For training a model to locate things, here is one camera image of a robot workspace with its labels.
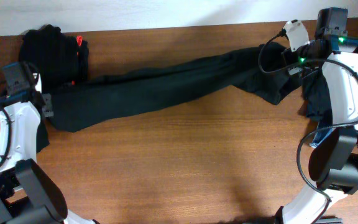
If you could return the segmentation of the black trousers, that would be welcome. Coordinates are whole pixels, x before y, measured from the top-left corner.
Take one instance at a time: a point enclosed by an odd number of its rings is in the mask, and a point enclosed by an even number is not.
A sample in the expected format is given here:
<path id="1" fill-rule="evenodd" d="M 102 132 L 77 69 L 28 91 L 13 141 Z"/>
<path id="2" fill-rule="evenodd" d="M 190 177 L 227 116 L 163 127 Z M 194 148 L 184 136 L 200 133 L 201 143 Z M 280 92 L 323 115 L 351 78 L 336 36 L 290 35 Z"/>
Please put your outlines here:
<path id="1" fill-rule="evenodd" d="M 301 86 L 297 75 L 264 74 L 283 66 L 285 47 L 250 47 L 165 68 L 143 68 L 124 75 L 104 75 L 72 86 L 44 86 L 51 96 L 52 126 L 75 133 L 103 121 L 162 110 L 235 86 L 277 105 Z"/>

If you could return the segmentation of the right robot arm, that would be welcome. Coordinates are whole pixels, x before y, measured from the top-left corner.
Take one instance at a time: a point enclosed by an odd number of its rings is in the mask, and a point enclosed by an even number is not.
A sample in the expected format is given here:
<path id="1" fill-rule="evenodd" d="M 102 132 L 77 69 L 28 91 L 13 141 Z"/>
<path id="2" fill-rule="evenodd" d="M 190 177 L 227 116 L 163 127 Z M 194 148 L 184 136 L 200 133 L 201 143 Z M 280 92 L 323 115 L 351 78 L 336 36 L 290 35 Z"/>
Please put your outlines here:
<path id="1" fill-rule="evenodd" d="M 303 72 L 311 64 L 325 78 L 332 123 L 301 174 L 305 186 L 279 208 L 275 223 L 327 223 L 325 211 L 358 191 L 358 39 L 348 36 L 346 21 L 347 9 L 330 7 L 319 12 L 313 40 L 298 20 L 281 31 L 290 43 L 285 70 Z"/>

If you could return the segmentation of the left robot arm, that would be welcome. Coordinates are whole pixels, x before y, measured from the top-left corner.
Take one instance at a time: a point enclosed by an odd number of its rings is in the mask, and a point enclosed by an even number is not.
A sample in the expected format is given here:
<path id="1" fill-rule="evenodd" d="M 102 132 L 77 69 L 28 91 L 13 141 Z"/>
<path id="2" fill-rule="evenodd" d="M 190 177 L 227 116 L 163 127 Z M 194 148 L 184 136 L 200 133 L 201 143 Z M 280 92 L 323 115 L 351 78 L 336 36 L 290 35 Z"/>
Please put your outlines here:
<path id="1" fill-rule="evenodd" d="M 29 62 L 3 67 L 0 97 L 0 223 L 95 224 L 68 209 L 62 191 L 37 164 L 41 120 L 53 116 L 38 68 Z"/>

